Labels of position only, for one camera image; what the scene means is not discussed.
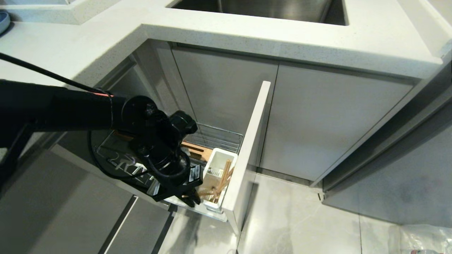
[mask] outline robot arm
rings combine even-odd
[[[156,201],[177,196],[190,207],[200,203],[194,187],[202,177],[190,178],[190,159],[181,151],[182,140],[198,129],[183,111],[167,116],[146,96],[130,99],[98,91],[0,80],[0,147],[7,153],[0,162],[0,187],[15,171],[17,160],[33,132],[92,131],[113,129],[130,140],[128,147],[147,171],[132,176],[105,174],[130,184],[131,179],[150,173],[160,187],[149,194]]]

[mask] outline blue bowl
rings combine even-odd
[[[6,12],[0,12],[0,34],[2,34],[9,26],[11,22],[9,14]]]

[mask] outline sink basin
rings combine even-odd
[[[345,25],[342,0],[182,0],[172,8]]]

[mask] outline white countertop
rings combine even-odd
[[[146,39],[428,78],[432,56],[397,0],[345,0],[348,26],[166,6],[174,0],[121,0],[82,25],[16,22],[0,52],[95,85]],[[0,78],[62,85],[0,61]]]

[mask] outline plastic bag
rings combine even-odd
[[[433,250],[452,254],[452,228],[405,225],[389,228],[389,253],[410,254],[412,250]]]

